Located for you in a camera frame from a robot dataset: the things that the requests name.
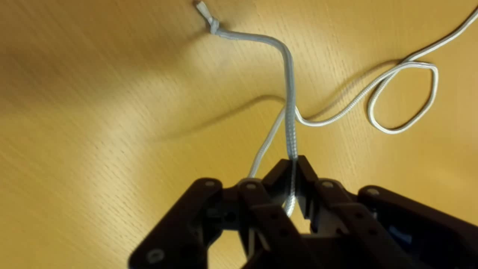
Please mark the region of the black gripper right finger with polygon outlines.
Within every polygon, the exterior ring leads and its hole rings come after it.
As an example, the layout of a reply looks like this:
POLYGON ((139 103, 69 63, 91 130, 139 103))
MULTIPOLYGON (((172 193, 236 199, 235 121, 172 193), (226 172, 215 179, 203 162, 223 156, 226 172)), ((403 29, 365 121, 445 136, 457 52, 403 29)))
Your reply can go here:
POLYGON ((296 164, 299 206, 321 239, 347 239, 365 268, 478 269, 478 227, 378 185, 353 194, 296 164))

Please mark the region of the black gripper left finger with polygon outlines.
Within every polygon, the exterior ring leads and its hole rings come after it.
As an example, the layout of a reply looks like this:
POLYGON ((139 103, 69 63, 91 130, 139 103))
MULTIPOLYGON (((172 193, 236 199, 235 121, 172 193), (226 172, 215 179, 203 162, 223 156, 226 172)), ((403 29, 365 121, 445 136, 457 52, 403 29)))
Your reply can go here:
POLYGON ((282 209, 291 175, 281 160, 263 179, 229 188, 215 178, 194 181, 130 254, 129 269, 209 269, 209 248, 224 230, 239 235, 244 269, 291 265, 299 232, 282 209))

